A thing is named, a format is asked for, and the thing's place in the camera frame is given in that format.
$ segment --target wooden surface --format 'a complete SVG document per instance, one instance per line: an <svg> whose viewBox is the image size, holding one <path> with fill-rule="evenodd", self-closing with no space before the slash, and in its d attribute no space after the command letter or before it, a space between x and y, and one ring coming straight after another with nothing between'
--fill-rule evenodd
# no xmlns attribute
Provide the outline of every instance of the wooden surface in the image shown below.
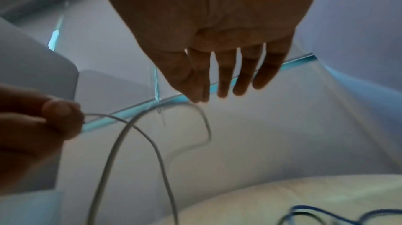
<svg viewBox="0 0 402 225"><path fill-rule="evenodd" d="M233 191L180 212L181 225L275 225L291 206L306 204L351 220L374 209L402 209L402 176L334 176L263 184ZM305 218L302 224L317 222ZM170 218L157 224L173 224ZM379 217L367 225L402 224L402 216Z"/></svg>

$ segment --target blue wire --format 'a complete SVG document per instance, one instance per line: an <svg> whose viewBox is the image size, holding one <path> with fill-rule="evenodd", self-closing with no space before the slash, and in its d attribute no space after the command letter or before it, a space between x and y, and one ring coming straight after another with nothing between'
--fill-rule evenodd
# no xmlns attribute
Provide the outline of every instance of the blue wire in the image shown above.
<svg viewBox="0 0 402 225"><path fill-rule="evenodd" d="M347 223L352 224L352 225L363 225L363 223L366 222L367 220L372 219L372 218L377 217L377 216L380 216L380 215L402 215L402 210L400 210L400 209L378 209L378 210L369 211L369 212L363 214L362 216L360 216L358 221L352 221L352 220L349 220L349 219L344 218L342 216L339 216L339 215L336 215L334 213L331 213L331 212L325 211L323 209L320 209L318 207L307 206L307 205L296 205L296 206L293 206L290 209L289 218L288 218L289 224L295 225L294 219L293 219L293 214L294 214L295 211L301 210L301 209L320 212L322 214L331 216L331 217L333 217L335 219L347 222Z"/></svg>

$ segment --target skin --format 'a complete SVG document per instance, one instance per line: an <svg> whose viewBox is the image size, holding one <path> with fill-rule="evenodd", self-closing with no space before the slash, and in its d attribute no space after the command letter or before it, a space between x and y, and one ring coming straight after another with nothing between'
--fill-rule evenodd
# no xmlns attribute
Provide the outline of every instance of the skin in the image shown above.
<svg viewBox="0 0 402 225"><path fill-rule="evenodd" d="M250 83L265 87L312 1L110 0L170 85L193 102L209 100L212 51L219 64L219 97L228 95L236 48L241 48L242 67L233 93L243 95ZM264 43L266 57L253 79Z"/></svg>
<svg viewBox="0 0 402 225"><path fill-rule="evenodd" d="M83 124L75 102L0 84L0 193L57 153Z"/></svg>

